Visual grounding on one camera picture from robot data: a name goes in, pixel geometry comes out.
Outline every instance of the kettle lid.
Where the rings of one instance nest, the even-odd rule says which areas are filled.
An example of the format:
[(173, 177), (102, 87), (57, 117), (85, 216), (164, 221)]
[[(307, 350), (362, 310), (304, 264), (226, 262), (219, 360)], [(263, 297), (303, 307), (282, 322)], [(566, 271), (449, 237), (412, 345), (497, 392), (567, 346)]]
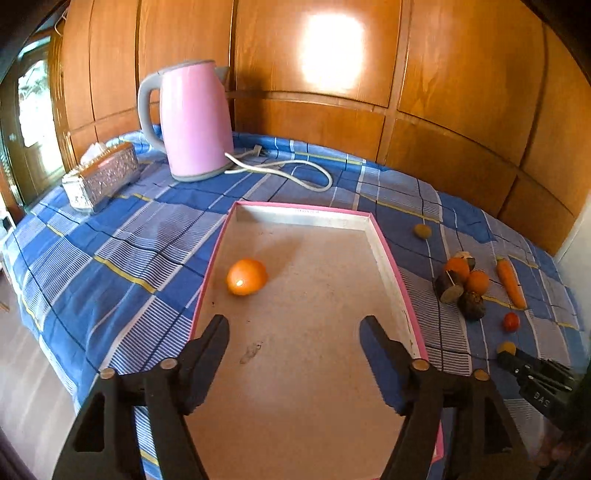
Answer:
[(215, 60), (189, 60), (189, 61), (184, 61), (184, 62), (179, 63), (177, 65), (173, 65), (172, 67), (166, 67), (166, 68), (160, 69), (158, 71), (158, 73), (160, 75), (162, 75), (165, 72), (170, 72), (172, 70), (180, 69), (180, 68), (183, 68), (183, 67), (189, 67), (191, 65), (199, 65), (200, 63), (215, 63)]

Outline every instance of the pink electric kettle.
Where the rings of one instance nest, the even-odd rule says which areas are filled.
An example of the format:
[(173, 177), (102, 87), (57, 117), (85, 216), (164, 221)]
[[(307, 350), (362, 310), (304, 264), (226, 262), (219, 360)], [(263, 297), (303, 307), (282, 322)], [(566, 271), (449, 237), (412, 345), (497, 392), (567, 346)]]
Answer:
[[(152, 73), (138, 90), (138, 115), (146, 140), (168, 155), (178, 181), (204, 180), (230, 166), (234, 151), (225, 95), (229, 67), (213, 60), (191, 61)], [(150, 92), (160, 89), (160, 140), (150, 120)]]

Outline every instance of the carrot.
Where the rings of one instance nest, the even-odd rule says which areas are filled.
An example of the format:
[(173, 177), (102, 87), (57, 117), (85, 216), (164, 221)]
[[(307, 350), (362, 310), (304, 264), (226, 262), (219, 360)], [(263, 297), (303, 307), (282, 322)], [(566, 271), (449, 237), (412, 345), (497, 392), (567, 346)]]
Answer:
[(515, 273), (513, 272), (513, 267), (509, 260), (497, 257), (496, 273), (499, 275), (499, 280), (505, 287), (507, 295), (509, 295), (513, 305), (519, 310), (525, 310), (527, 308), (527, 303), (525, 302), (521, 289), (517, 284), (517, 278), (515, 278)]

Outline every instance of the stain on tray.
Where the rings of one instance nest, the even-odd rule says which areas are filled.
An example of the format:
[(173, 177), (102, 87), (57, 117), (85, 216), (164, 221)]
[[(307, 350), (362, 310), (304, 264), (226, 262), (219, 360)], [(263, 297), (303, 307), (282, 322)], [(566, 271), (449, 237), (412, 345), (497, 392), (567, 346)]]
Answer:
[(255, 355), (258, 353), (258, 351), (261, 349), (261, 347), (262, 347), (262, 342), (253, 342), (250, 345), (248, 345), (246, 347), (246, 353), (244, 355), (242, 355), (242, 358), (240, 359), (240, 363), (242, 365), (245, 365), (249, 361), (251, 361), (253, 358), (255, 358)]

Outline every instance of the floor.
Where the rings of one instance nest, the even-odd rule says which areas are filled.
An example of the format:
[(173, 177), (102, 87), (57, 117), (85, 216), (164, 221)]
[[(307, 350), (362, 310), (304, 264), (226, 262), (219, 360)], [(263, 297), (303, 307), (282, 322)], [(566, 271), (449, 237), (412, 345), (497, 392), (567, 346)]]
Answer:
[(49, 480), (74, 422), (70, 395), (21, 324), (17, 297), (0, 274), (0, 428), (38, 480)]

